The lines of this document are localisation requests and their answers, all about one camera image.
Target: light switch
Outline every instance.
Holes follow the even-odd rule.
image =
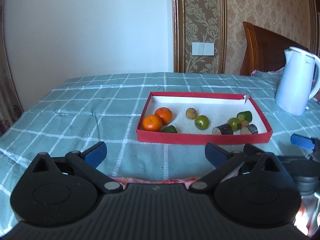
[[[193,56],[214,56],[214,43],[209,42],[193,42]]]

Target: white wall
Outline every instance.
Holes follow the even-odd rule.
[[[4,0],[4,38],[28,110],[68,78],[172,72],[172,0]]]

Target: brown bed headboard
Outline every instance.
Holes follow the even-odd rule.
[[[249,22],[243,22],[247,37],[240,75],[250,76],[252,71],[274,71],[285,65],[284,50],[295,46],[309,51],[302,45],[272,31],[260,28]]]

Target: checkered tablecloth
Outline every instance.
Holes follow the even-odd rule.
[[[273,79],[193,73],[117,74],[67,80],[0,137],[0,235],[16,223],[10,194],[39,152],[64,156],[70,150],[83,151],[104,141],[108,155],[98,169],[107,175],[164,180],[199,177],[211,171],[204,146],[137,141],[135,129],[151,91],[249,93],[274,131],[268,144],[257,146],[278,155],[305,154],[290,144],[290,136],[298,133],[320,137],[320,106],[310,100],[303,116],[292,116],[275,104],[277,86],[278,81]]]

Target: tangerine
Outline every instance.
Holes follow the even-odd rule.
[[[168,124],[172,121],[172,112],[169,108],[160,107],[155,111],[155,115],[161,118],[162,124]]]
[[[155,114],[148,115],[143,119],[142,127],[145,131],[159,132],[162,128],[161,118]]]

